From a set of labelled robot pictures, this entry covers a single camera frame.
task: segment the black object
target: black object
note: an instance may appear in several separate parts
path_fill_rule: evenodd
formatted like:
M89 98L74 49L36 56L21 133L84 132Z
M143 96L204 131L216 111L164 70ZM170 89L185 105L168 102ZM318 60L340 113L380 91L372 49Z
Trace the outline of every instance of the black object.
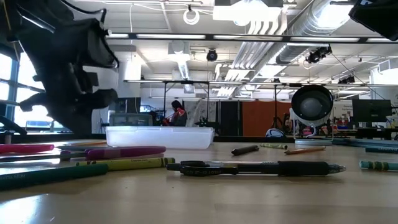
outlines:
M305 59L308 63L318 63L320 60L324 59L326 55L333 53L331 47L319 47L314 51L310 52L310 55Z
M215 49L210 49L207 53L206 59L208 62L214 62L217 60L217 53Z
M240 156L249 152L254 152L254 151L258 151L260 148L257 145L253 145L253 146L247 146L247 147L242 147L242 148L238 148L238 149L234 149L231 151L231 153L234 156Z
M320 85L304 86L292 98L294 113L307 121L317 121L330 114L333 109L333 95Z
M392 115L390 100L353 100L355 122L386 122Z
M277 174L280 176L328 175L345 171L345 167L326 162L278 161L238 164L208 164L202 161L182 161L167 164L167 170L180 171L184 175L204 177L220 174Z
M106 9L85 11L66 0L15 0L7 1L6 6L12 32L3 20L0 30L6 30L8 40L19 41L35 68L35 80L42 82L46 91L21 102L21 109L31 111L34 105L43 105L64 127L90 134L92 111L118 98L113 89L93 92L98 78L83 70L85 65L119 66L105 40ZM84 14L100 13L101 19L75 20L70 8Z
M0 115L0 123L2 123L4 125L3 129L7 130L7 131L15 131L19 134L27 134L27 131L23 128L21 128L18 124L16 124L15 122L11 121L10 119L7 119L4 116Z
M358 0L349 16L355 22L395 41L398 39L397 11L396 0Z

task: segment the mechanical pen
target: mechanical pen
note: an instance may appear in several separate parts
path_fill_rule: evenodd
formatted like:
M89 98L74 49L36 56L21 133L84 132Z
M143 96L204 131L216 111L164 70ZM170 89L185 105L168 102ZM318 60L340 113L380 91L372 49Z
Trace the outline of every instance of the mechanical pen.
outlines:
M345 166L326 162L278 161L278 162L203 162L182 161L167 164L167 170L180 171L184 175L209 176L219 174L277 174L282 176L328 175L346 170Z

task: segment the desk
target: desk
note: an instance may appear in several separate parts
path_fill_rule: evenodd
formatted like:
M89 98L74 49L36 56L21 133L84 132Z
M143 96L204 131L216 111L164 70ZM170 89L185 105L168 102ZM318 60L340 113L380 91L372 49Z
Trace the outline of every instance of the desk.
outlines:
M327 161L345 165L347 171L327 177L186 177L165 169L109 172L0 192L0 223L397 223L398 174L358 166L359 160L398 162L397 155L328 146L323 152L294 156L260 148L231 157L232 148L247 145L218 142L207 150L168 150L165 156L177 161ZM0 172L68 165L21 163L2 165Z

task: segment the plastic bin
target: plastic bin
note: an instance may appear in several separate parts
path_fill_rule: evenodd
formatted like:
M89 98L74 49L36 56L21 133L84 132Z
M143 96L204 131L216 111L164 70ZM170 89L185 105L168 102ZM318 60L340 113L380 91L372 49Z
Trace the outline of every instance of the plastic bin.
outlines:
M213 142L213 128L110 126L110 146L165 146L172 149L207 149Z

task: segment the pencil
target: pencil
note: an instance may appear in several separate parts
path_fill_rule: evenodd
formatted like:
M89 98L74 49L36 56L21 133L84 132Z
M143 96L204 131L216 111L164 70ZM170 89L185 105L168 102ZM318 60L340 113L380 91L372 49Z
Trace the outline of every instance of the pencil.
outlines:
M92 141L92 142L78 142L70 144L69 146L97 146L102 144L106 144L106 140Z
M274 149L287 149L287 145L281 145L281 144L268 144L268 143L261 143L261 147L270 147Z
M296 149L293 151L286 150L285 154L292 155L292 154L300 154L300 153L306 153L306 152L317 152L317 151L323 151L325 149L326 149L326 146L317 146L317 147L310 147L310 148L305 148L305 149Z

